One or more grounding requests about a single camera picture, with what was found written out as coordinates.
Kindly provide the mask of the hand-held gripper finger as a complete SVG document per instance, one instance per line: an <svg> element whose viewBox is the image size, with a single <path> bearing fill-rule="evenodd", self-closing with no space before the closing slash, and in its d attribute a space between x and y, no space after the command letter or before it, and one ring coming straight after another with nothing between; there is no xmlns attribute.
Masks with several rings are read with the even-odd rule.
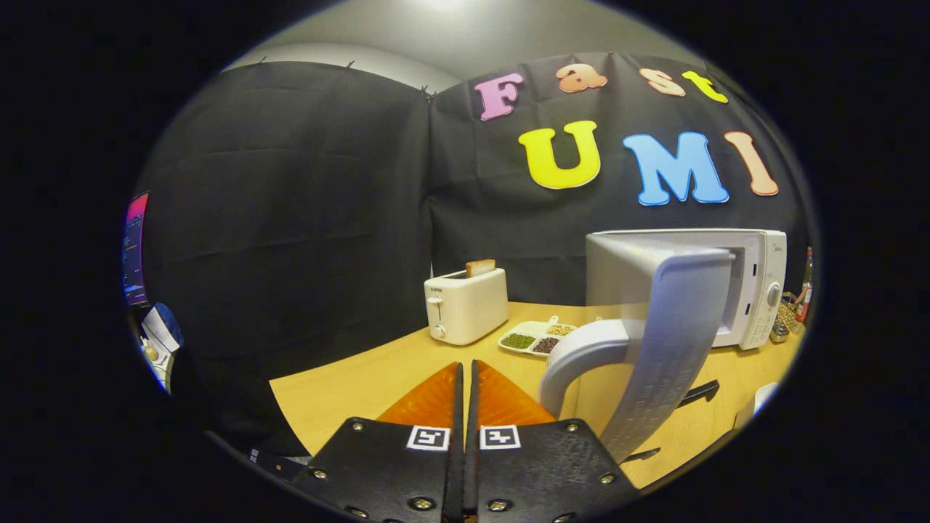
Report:
<svg viewBox="0 0 930 523"><path fill-rule="evenodd" d="M305 491L362 522L461 522L463 463L463 367L454 362L376 419L347 419L312 458Z"/></svg>
<svg viewBox="0 0 930 523"><path fill-rule="evenodd" d="M592 522L640 497L591 427L472 362L465 509L478 522Z"/></svg>

